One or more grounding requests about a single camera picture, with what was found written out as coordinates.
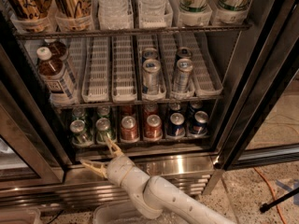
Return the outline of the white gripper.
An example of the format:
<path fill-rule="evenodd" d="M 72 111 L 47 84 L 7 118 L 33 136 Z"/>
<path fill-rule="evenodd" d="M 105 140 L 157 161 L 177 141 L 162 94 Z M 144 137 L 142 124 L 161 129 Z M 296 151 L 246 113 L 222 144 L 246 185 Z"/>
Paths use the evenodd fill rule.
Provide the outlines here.
<path fill-rule="evenodd" d="M 81 160 L 81 164 L 96 175 L 107 178 L 111 183 L 124 189 L 132 200 L 143 198 L 143 191 L 150 176 L 124 156 L 121 148 L 109 137 L 105 138 L 105 142 L 114 158 L 107 167 L 100 161 Z"/>

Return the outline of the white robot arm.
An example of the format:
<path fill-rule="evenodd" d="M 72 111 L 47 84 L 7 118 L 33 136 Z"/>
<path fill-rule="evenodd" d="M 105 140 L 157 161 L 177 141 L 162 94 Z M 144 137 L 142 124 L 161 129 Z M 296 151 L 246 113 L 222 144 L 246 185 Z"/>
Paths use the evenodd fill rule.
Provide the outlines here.
<path fill-rule="evenodd" d="M 81 164 L 123 189 L 135 209 L 144 217 L 155 219 L 164 210 L 168 210 L 189 224 L 235 224 L 232 220 L 197 202 L 165 178 L 146 174 L 110 138 L 106 137 L 105 142 L 113 156 L 108 164 L 84 159 L 80 160 Z"/>

